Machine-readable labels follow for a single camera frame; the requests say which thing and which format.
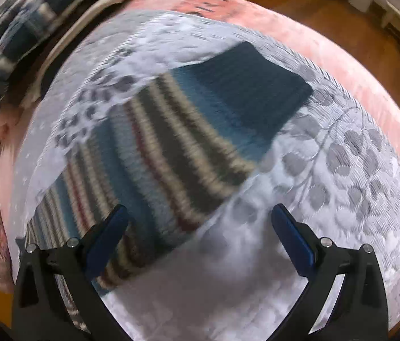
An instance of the bed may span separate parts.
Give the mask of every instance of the bed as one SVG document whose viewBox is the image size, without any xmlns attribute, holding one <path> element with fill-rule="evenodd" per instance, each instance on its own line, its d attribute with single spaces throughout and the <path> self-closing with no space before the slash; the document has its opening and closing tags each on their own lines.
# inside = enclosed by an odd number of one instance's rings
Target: bed
<svg viewBox="0 0 400 341">
<path fill-rule="evenodd" d="M 15 239 L 25 234 L 25 223 L 30 220 L 42 198 L 40 191 L 43 192 L 53 183 L 53 179 L 44 179 L 44 176 L 47 176 L 50 168 L 62 170 L 62 166 L 56 166 L 53 162 L 56 158 L 53 158 L 47 147 L 56 136 L 55 131 L 62 118 L 58 119 L 57 116 L 49 118 L 49 113 L 53 114 L 53 109 L 57 109 L 60 113 L 64 111 L 64 114 L 67 114 L 64 108 L 69 107 L 72 93 L 77 91 L 88 76 L 91 76 L 90 73 L 94 75 L 97 72 L 95 61 L 106 60 L 113 47 L 129 39 L 135 39 L 143 29 L 141 24 L 146 22 L 156 24 L 157 19 L 188 21 L 183 20 L 185 17 L 182 14 L 164 16 L 158 10 L 200 15 L 247 27 L 271 36 L 295 52 L 299 52 L 310 59 L 320 71 L 324 69 L 331 74 L 339 87 L 342 86 L 344 91 L 349 92 L 360 102 L 375 119 L 400 157 L 400 109 L 362 65 L 315 31 L 243 0 L 133 0 L 126 5 L 121 14 L 93 31 L 76 48 L 55 76 L 42 102 L 35 103 L 25 110 L 20 123 L 17 127 L 11 128 L 2 142 L 0 204 L 13 261 L 14 277 L 18 270 L 19 250 Z M 133 22 L 133 28 L 124 29 L 122 24 L 120 25 L 123 21 Z M 104 37 L 108 38 L 107 44 L 104 44 Z M 83 59 L 85 62 L 85 58 L 90 60 L 86 61 L 88 64 L 85 67 L 80 68 L 79 60 Z M 71 78 L 69 83 L 66 82 L 66 78 Z M 45 132 L 44 142 L 36 142 L 36 138 L 41 138 L 42 132 Z M 245 204 L 241 204 L 241 208 L 249 209 Z M 261 283 L 257 277 L 249 276 L 249 268 L 225 265 L 223 261 L 215 258 L 214 253 L 223 249 L 221 235 L 224 231 L 211 229 L 214 224 L 212 219 L 200 229 L 198 236 L 192 241 L 159 261 L 146 273 L 126 280 L 118 289 L 103 297 L 110 311 L 134 339 L 144 339 L 152 334 L 167 339 L 186 336 L 194 339 L 203 337 L 226 339 L 238 335 L 242 338 L 263 339 L 276 327 L 283 314 L 288 312 L 289 304 L 296 298 L 296 292 L 299 293 L 302 289 L 302 282 L 296 283 L 296 287 L 292 288 L 292 293 L 287 298 L 284 299 L 279 292 L 278 297 L 269 297 L 265 302 L 263 299 L 269 296 L 267 291 L 277 292 L 278 285 Z M 242 224 L 229 226 L 227 229 L 239 232 L 243 229 L 241 226 Z M 383 241 L 388 242 L 391 238 L 392 236 L 387 236 Z M 251 250 L 260 253 L 262 250 L 263 252 L 266 249 L 270 250 L 267 244 L 262 247 L 256 246 L 252 241 L 246 240 L 245 236 L 242 236 L 242 240 L 248 243 Z M 199 265 L 191 263 L 191 255 L 195 250 L 209 253 L 206 258 L 199 257 Z M 248 250 L 240 246 L 235 247 L 235 250 L 236 255 L 250 255 Z M 174 280 L 175 270 L 183 270 L 185 277 Z M 243 278 L 243 281 L 230 283 L 229 273 Z M 268 280 L 271 275 L 274 275 L 271 271 L 265 273 L 263 279 Z M 288 275 L 284 280 L 291 281 L 291 278 Z M 202 283 L 201 288 L 193 290 L 189 288 L 191 287 L 189 282 Z M 280 300 L 280 304 L 278 306 L 270 304 L 271 300 Z M 190 304 L 189 310 L 185 308 L 185 301 Z M 388 302 L 390 326 L 396 329 L 400 323 L 400 277 L 397 284 L 391 287 Z M 321 326 L 327 312 L 326 306 L 317 326 Z"/>
</svg>

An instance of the pink blanket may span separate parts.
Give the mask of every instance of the pink blanket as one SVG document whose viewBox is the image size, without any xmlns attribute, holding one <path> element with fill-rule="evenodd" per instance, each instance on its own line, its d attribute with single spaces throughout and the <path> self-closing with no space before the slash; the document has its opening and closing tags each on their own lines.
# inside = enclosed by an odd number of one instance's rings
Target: pink blanket
<svg viewBox="0 0 400 341">
<path fill-rule="evenodd" d="M 328 71 L 376 120 L 400 156 L 400 109 L 355 58 L 318 32 L 244 0 L 133 0 L 129 9 L 173 10 L 221 20 L 272 36 Z"/>
</svg>

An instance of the screw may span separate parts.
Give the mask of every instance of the screw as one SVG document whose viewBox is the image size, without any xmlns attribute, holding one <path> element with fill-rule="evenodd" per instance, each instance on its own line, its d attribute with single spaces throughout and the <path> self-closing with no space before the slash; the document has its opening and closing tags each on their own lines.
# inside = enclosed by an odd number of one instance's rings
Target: screw
<svg viewBox="0 0 400 341">
<path fill-rule="evenodd" d="M 369 244 L 364 244 L 363 249 L 367 254 L 372 254 L 373 252 L 373 247 Z"/>
<path fill-rule="evenodd" d="M 79 244 L 79 239 L 76 237 L 71 237 L 66 241 L 66 245 L 70 248 L 74 248 Z"/>
<path fill-rule="evenodd" d="M 37 245 L 36 244 L 29 244 L 26 247 L 26 252 L 29 252 L 31 254 L 32 252 L 35 252 L 36 249 L 37 249 Z"/>
<path fill-rule="evenodd" d="M 324 247 L 331 247 L 333 242 L 329 237 L 322 237 L 320 239 L 320 243 L 324 246 Z"/>
</svg>

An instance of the wooden floor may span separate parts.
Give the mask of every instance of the wooden floor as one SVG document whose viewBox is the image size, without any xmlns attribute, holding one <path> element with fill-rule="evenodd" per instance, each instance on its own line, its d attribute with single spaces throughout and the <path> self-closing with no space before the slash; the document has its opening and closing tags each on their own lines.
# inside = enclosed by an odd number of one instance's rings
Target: wooden floor
<svg viewBox="0 0 400 341">
<path fill-rule="evenodd" d="M 306 25 L 348 51 L 400 107 L 400 44 L 380 28 L 376 9 L 361 13 L 347 0 L 248 0 Z"/>
</svg>

